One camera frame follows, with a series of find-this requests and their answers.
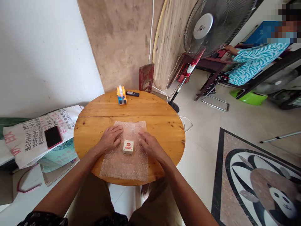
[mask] green stool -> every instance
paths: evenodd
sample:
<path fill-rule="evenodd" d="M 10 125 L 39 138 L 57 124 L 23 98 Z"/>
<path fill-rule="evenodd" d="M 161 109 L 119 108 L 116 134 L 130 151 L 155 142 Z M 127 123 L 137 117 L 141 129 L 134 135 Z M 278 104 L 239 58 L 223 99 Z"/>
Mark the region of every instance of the green stool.
<path fill-rule="evenodd" d="M 241 89 L 230 91 L 230 95 L 234 98 L 237 97 L 237 94 L 241 91 Z M 248 92 L 246 95 L 239 98 L 240 101 L 245 102 L 250 105 L 260 106 L 263 101 L 267 98 L 266 94 L 254 93 L 253 91 Z"/>

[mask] person's left hand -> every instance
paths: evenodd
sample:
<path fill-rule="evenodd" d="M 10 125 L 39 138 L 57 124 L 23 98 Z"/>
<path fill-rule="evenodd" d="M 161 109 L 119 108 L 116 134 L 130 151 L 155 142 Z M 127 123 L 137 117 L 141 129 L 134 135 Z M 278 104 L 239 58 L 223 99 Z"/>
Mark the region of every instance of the person's left hand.
<path fill-rule="evenodd" d="M 116 137 L 122 132 L 123 128 L 120 126 L 106 128 L 99 142 L 90 151 L 100 157 L 102 154 L 113 150 L 120 144 L 121 139 L 116 139 Z"/>

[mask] forearm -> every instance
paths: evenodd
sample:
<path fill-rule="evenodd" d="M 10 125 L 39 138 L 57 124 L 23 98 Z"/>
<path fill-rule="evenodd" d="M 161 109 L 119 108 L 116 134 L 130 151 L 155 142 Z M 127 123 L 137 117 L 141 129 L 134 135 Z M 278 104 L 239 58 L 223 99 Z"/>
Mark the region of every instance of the forearm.
<path fill-rule="evenodd" d="M 232 54 L 232 55 L 234 55 L 234 56 L 237 56 L 238 55 L 238 49 L 236 49 L 236 48 L 230 48 L 229 49 L 229 52 Z"/>
<path fill-rule="evenodd" d="M 183 221 L 188 226 L 217 226 L 206 206 L 187 183 L 169 156 L 159 160 L 166 178 L 171 186 L 173 196 L 179 208 Z"/>
<path fill-rule="evenodd" d="M 59 217 L 64 217 L 98 157 L 89 151 L 42 199 L 33 211 L 50 212 Z"/>

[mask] smartphone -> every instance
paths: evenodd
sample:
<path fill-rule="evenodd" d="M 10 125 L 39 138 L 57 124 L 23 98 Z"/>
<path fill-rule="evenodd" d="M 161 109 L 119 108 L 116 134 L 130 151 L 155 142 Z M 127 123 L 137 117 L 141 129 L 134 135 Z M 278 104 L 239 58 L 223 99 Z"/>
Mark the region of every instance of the smartphone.
<path fill-rule="evenodd" d="M 57 144 L 63 142 L 59 128 L 57 126 L 45 130 L 44 133 L 48 149 L 53 148 Z"/>

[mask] small white box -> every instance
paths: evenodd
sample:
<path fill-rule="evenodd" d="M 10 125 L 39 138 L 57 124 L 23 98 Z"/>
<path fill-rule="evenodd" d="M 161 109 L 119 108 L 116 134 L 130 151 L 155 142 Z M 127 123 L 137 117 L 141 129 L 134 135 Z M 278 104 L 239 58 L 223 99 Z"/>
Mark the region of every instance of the small white box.
<path fill-rule="evenodd" d="M 124 140 L 123 153 L 133 154 L 133 149 L 134 149 L 134 141 Z"/>

